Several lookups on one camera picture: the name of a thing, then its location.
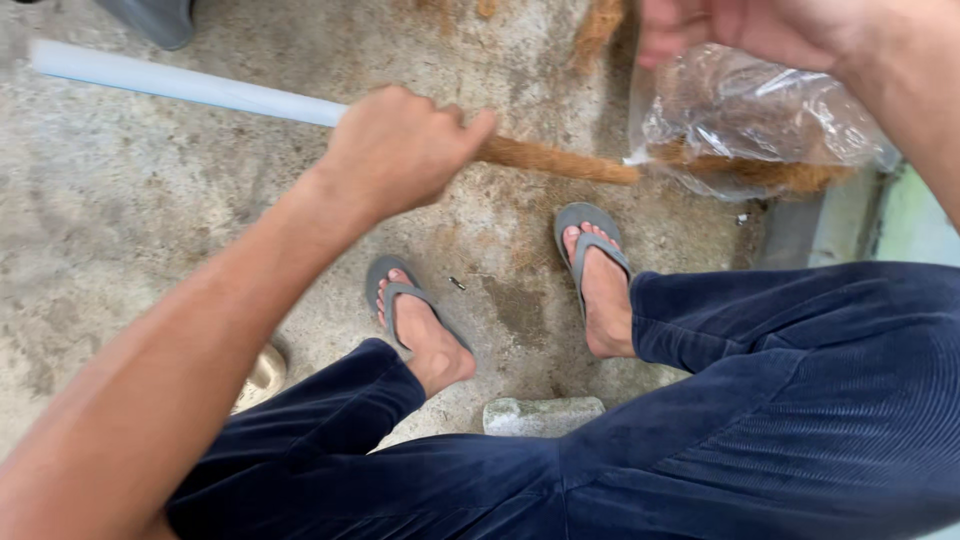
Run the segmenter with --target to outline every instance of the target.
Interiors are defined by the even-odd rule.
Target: hand
[[[438,110],[402,86],[380,88],[350,107],[308,174],[377,221],[435,203],[496,128],[491,110],[466,128],[463,119],[456,105]]]
[[[637,63],[652,69],[704,41],[767,60],[830,71],[861,46],[885,0],[638,0]]]

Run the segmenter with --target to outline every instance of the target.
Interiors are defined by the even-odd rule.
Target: pvc pipe
[[[347,106],[339,103],[58,41],[35,39],[31,43],[31,57],[34,70],[46,75],[330,128],[335,127],[347,111]]]

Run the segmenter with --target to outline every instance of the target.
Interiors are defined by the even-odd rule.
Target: flip-flop strap
[[[414,287],[413,285],[408,285],[406,283],[397,283],[391,282],[383,289],[383,318],[387,322],[387,328],[390,330],[390,333],[394,335],[394,339],[399,343],[404,349],[408,351],[406,345],[403,345],[403,342],[400,341],[399,334],[396,333],[396,324],[394,323],[394,298],[400,294],[409,294],[410,296],[416,296],[417,298],[423,300],[433,309],[434,314],[437,313],[437,310],[433,307],[433,299],[430,298],[426,292]]]
[[[577,237],[577,251],[573,256],[573,281],[577,284],[577,295],[580,297],[580,309],[584,312],[585,317],[587,308],[584,305],[584,295],[583,292],[581,292],[581,284],[584,280],[585,255],[587,254],[587,248],[590,247],[599,248],[609,255],[614,262],[619,264],[620,267],[627,272],[627,279],[633,275],[630,271],[630,262],[627,261],[627,256],[623,255],[622,251],[613,247],[613,244],[599,234],[581,233],[580,236]]]

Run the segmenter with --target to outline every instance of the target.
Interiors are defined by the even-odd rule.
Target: leg
[[[960,519],[958,278],[638,278],[636,352],[698,375],[562,442],[571,537],[909,537]]]
[[[368,340],[231,419],[168,504],[180,538],[561,533],[554,440],[449,435],[367,454],[428,394],[472,375],[472,356],[426,304],[401,296],[396,310],[414,359]]]

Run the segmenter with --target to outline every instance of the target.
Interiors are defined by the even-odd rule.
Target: concrete floor
[[[0,7],[0,455],[100,347],[240,234],[324,153],[328,131],[38,76],[29,37],[60,39],[349,103],[403,82],[440,103],[491,107],[501,133],[627,154],[633,29],[591,77],[567,67],[588,0],[199,0],[185,49],[157,50],[90,2]],[[385,336],[362,276],[392,252],[467,329],[475,379],[446,390],[386,441],[480,431],[497,397],[596,396],[607,407],[680,379],[597,360],[550,236],[557,209],[591,201],[619,222],[639,270],[749,264],[755,226],[660,181],[588,184],[472,165],[444,200],[394,218],[345,253],[276,331],[292,384]],[[447,281],[454,276],[466,291]]]

